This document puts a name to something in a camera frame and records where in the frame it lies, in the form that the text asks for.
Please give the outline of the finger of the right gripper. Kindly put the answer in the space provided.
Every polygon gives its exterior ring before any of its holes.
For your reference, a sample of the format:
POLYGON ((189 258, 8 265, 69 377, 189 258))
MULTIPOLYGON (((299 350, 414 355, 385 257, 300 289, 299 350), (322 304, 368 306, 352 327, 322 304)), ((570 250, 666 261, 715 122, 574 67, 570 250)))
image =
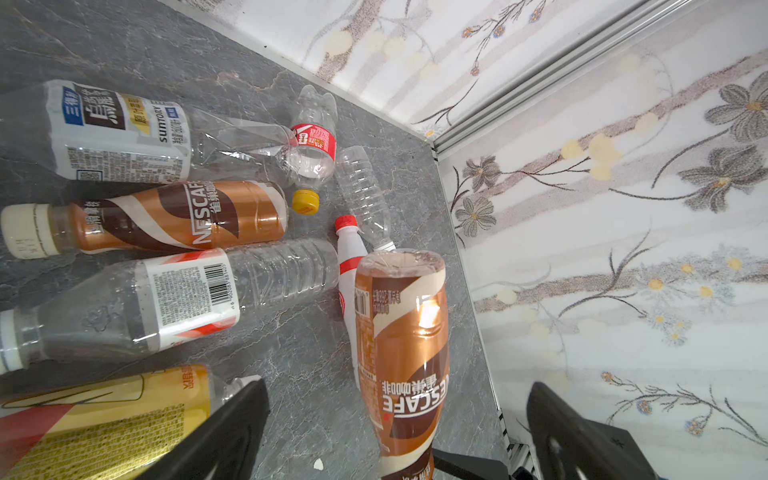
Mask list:
POLYGON ((439 471, 462 480, 509 480, 508 467, 501 461, 433 450, 439 471))

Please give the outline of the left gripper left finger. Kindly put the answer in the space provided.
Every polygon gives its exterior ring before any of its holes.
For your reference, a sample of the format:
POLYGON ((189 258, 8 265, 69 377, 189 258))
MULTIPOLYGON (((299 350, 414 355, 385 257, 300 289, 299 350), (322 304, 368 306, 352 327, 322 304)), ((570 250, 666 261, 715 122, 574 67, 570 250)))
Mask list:
POLYGON ((248 479, 269 413, 266 383, 260 377, 252 377, 209 419, 139 477, 248 479))

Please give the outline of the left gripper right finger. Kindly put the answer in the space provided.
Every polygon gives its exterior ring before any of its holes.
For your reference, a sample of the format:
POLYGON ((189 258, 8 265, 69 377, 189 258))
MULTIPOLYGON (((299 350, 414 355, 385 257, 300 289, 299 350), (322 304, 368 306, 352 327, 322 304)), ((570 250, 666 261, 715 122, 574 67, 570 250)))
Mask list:
POLYGON ((579 415, 550 387, 535 382, 526 415, 543 479, 657 479, 630 433, 579 415))

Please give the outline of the yellow red tea bottle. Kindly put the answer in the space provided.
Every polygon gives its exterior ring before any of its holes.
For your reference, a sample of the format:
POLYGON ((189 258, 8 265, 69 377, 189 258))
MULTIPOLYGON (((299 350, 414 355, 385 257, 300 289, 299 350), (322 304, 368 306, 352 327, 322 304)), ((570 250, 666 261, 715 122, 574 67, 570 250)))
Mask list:
POLYGON ((186 365, 1 403, 4 479, 134 479, 257 376, 186 365))

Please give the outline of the brown Nescafe bottle front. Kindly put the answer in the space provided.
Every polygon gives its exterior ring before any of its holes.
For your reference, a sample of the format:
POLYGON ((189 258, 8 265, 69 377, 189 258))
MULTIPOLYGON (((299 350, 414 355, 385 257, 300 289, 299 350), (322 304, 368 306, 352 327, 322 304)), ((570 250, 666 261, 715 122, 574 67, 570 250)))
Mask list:
POLYGON ((358 378, 382 479, 430 479, 433 441, 450 381, 443 258, 376 251, 358 265, 354 301, 358 378))

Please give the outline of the brown nescafe bottle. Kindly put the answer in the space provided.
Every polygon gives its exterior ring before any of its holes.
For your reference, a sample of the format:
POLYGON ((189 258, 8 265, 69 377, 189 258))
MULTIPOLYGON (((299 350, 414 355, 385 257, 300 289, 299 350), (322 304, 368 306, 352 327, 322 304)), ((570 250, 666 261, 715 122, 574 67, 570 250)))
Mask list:
POLYGON ((1 212, 19 259, 113 250, 180 253, 282 239, 288 206, 272 182, 188 181, 68 205, 20 204, 1 212))
POLYGON ((433 441, 450 381, 443 258, 376 251, 358 265, 354 301, 358 378, 382 479, 430 479, 433 441))

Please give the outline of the clear bottle red-white label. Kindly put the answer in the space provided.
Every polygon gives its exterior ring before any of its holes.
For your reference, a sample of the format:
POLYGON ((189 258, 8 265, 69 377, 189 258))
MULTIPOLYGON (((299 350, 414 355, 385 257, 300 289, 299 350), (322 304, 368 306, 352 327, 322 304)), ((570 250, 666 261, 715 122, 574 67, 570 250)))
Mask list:
POLYGON ((1 371, 130 362, 305 303, 336 287, 326 240, 295 239, 111 265, 38 306, 1 314, 1 371))

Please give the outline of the brown Nescafe bottle back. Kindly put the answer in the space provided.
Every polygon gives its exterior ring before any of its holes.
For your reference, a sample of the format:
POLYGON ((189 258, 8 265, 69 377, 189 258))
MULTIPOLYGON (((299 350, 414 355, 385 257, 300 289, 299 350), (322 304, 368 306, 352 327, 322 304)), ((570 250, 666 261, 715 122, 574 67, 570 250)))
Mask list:
POLYGON ((180 253, 282 239, 288 206, 272 182, 188 181, 68 205, 20 204, 1 212, 19 259, 113 250, 180 253))

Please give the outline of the white bottle red cap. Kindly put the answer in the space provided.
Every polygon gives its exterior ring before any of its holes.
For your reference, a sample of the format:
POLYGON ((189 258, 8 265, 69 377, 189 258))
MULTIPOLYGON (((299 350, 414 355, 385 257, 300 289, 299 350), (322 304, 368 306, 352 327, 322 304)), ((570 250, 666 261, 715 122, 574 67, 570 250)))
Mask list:
POLYGON ((356 314, 355 275, 360 261, 368 254, 361 237, 360 228, 353 215, 338 217, 335 221, 338 236, 339 299, 343 321, 350 339, 353 379, 359 388, 356 314))

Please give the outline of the yellow bottle cap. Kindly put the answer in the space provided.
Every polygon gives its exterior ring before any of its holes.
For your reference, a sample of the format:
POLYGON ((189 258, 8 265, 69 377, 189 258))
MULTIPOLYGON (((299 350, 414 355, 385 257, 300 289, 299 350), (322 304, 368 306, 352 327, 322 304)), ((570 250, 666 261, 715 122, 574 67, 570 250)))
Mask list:
POLYGON ((298 189, 292 197, 292 208, 300 215, 315 215, 320 208, 320 196, 313 190, 298 189))

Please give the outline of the clear ribbed bottle white cap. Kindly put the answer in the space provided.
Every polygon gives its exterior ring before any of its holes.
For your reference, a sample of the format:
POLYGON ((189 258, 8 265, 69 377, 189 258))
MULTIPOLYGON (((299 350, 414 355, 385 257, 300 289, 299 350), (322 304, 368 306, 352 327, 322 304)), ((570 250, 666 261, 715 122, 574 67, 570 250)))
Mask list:
POLYGON ((338 153, 335 178, 364 240, 376 251, 395 250, 390 209, 362 146, 349 147, 338 153))

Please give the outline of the crushed bottle red label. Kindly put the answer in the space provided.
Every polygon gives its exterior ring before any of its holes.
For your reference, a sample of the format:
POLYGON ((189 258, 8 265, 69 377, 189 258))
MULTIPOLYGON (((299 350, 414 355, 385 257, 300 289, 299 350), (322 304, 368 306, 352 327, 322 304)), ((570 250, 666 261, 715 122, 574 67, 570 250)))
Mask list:
POLYGON ((289 159, 298 189, 319 192, 333 176, 337 152, 338 110, 331 93, 305 85, 291 109, 290 129, 296 145, 289 159))

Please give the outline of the Suntory white label bottle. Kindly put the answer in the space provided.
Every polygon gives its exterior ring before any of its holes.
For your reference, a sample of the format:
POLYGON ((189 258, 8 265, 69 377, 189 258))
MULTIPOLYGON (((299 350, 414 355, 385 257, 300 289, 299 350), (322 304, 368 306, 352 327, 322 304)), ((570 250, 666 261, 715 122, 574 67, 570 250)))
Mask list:
POLYGON ((298 157, 281 125, 69 80, 1 96, 1 145, 67 180, 285 182, 298 157))

